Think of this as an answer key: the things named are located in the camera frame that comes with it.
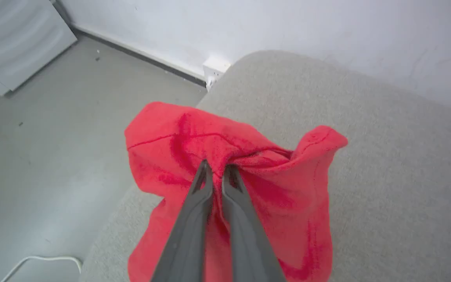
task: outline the white wall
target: white wall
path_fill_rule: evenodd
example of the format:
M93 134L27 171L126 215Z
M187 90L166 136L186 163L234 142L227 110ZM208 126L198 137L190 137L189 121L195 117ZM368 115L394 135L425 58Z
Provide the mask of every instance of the white wall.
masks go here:
M281 49L451 106L451 0L62 0L74 23L202 75Z

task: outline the gray fabric cushion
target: gray fabric cushion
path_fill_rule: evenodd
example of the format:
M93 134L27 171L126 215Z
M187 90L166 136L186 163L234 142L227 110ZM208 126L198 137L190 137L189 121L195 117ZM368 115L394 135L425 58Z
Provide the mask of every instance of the gray fabric cushion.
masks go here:
M278 51L241 59L198 107L286 148L321 124L349 139L329 175L331 281L451 281L451 109ZM156 203L130 189L81 281L127 281L128 255Z

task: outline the white baseboard trim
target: white baseboard trim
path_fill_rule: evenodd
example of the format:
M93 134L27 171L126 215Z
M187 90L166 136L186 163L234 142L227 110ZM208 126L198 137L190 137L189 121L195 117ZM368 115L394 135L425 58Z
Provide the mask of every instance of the white baseboard trim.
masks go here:
M205 81L204 72L202 70L199 71L198 69L195 69L195 68L192 68L189 66L185 66L182 63L174 62L171 59L163 58L162 56L156 55L154 52L150 52L147 50L141 50L141 49L133 46L132 44L127 43L127 42L123 41L122 39L117 38L116 36L113 36L112 34L106 34L104 32L99 32L99 31L95 30L94 28L86 27L86 26L78 24L78 23L72 23L72 26L77 30L80 30L87 34L91 34L91 35L98 37L100 39L103 39L105 41L109 41L122 48L128 49L130 51L133 51L135 53L138 53L140 55L148 57L149 59L152 59L158 63L169 66L170 68L181 71L187 75L191 75L199 80Z

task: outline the red cloth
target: red cloth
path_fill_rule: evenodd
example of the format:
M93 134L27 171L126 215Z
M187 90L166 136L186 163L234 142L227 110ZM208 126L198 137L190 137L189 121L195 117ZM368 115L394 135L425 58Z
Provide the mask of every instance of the red cloth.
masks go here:
M164 197L128 260L131 282L152 273L203 159L213 170L213 208L206 227L207 282L232 281L229 226L220 193L226 164L236 164L288 281L322 282L332 267L328 167L347 139L319 126L295 151L285 150L255 128L192 108L148 104L125 131L138 187Z

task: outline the dark baseboard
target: dark baseboard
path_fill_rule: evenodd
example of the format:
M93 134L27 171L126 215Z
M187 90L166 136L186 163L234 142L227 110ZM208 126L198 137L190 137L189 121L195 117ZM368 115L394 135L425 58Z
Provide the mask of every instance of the dark baseboard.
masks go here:
M91 38L93 40L96 40L98 42L104 43L105 45L107 45L107 46L109 46L111 48L114 48L114 49L119 50L119 51L121 51L123 53L126 53L126 54L128 54L128 55L130 55L132 57L136 57L137 59L140 59L140 60L142 60L144 62L152 64L152 65L154 65L154 66L156 66L158 68L161 68L161 69L163 69L165 71L168 71L168 72L171 72L171 73L173 73L175 75L178 75L181 78L185 78L186 80L188 80L190 82L193 82L193 83L195 83L195 84L197 84L199 86L206 87L206 82L204 82L204 81L202 81L202 80L200 80L198 78L195 78L192 75L188 75L187 73L181 72L181 71L176 70L176 69L174 69L172 67L169 67L169 66L167 66L165 64L162 64L160 62L154 61L153 59L150 59L150 58L148 58L146 56L140 55L139 53L133 52L132 50L128 50L127 48L124 48L124 47L121 47L119 45L116 45L116 44L114 44L114 43L112 43L110 41L104 40L102 38L98 38L98 37L96 37L94 35L91 35L89 33L84 32L84 31L75 29L74 27L71 27L71 30L76 35L80 34L80 35L83 35L83 36L87 36L87 37L89 37L89 38Z

